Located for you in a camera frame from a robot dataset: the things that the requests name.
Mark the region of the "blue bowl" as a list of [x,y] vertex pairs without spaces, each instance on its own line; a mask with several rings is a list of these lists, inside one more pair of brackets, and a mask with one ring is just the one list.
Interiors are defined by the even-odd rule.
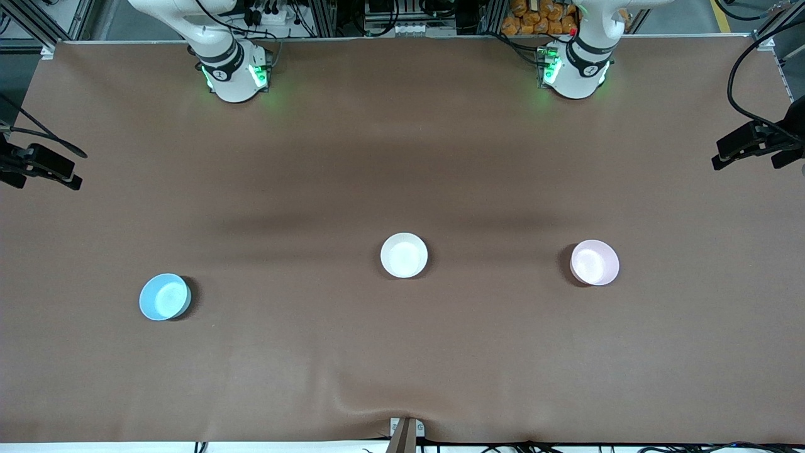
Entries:
[[139,293],[141,314],[156,322],[169,321],[184,315],[192,303],[192,290],[183,277],[164,273],[144,284]]

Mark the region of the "pink bowl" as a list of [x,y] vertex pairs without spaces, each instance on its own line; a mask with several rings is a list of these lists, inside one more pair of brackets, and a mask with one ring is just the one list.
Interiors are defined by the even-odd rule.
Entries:
[[620,272],[616,251],[600,240],[584,240],[571,252],[570,269],[576,280],[587,286],[607,286]]

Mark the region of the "white bowl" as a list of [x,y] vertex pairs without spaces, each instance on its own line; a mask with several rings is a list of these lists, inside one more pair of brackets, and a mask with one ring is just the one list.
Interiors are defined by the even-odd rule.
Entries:
[[410,232],[399,232],[387,238],[380,247],[380,264],[388,275],[408,279],[423,272],[428,264],[425,241]]

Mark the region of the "orange bread rolls bag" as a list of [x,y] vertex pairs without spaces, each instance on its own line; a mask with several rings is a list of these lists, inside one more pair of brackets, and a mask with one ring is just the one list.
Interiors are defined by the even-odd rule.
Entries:
[[582,11],[571,0],[507,0],[503,35],[574,35]]

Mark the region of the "white power strip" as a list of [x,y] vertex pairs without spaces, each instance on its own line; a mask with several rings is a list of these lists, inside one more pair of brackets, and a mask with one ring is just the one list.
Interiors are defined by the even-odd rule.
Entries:
[[284,26],[292,17],[287,0],[241,0],[244,22],[254,26]]

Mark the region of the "small white connector box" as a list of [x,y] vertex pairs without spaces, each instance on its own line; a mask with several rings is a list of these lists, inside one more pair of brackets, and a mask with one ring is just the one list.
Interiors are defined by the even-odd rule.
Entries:
[[428,32],[440,31],[443,22],[398,22],[394,26],[395,36],[427,36]]

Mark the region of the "brown tablecloth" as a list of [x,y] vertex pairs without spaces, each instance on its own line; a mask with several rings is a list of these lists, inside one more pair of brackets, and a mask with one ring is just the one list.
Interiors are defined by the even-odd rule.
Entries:
[[[62,44],[0,188],[0,442],[805,444],[805,177],[714,171],[748,38],[625,38],[558,98],[490,38],[296,42],[230,105],[180,44]],[[399,279],[393,234],[425,241]],[[620,272],[587,286],[584,240]],[[184,278],[174,320],[144,284]]]

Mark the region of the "aluminium frame post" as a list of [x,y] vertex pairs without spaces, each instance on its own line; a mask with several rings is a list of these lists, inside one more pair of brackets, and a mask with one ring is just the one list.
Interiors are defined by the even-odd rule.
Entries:
[[487,32],[500,33],[504,18],[509,14],[509,0],[478,0],[479,21],[475,31],[478,35]]
[[69,35],[34,0],[0,0],[0,53],[51,52]]
[[338,0],[307,0],[314,22],[314,34],[319,38],[336,36]]
[[783,26],[794,22],[802,13],[805,13],[805,0],[774,0],[761,28],[753,32],[754,40],[760,43],[757,49],[761,52],[773,50],[774,38],[762,37],[773,31],[782,31]]

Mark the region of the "grey metal table bracket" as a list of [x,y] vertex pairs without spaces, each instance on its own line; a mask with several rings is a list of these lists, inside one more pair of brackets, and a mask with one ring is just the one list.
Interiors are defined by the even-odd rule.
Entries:
[[418,440],[424,438],[424,422],[415,418],[392,418],[390,442],[385,453],[419,453]]

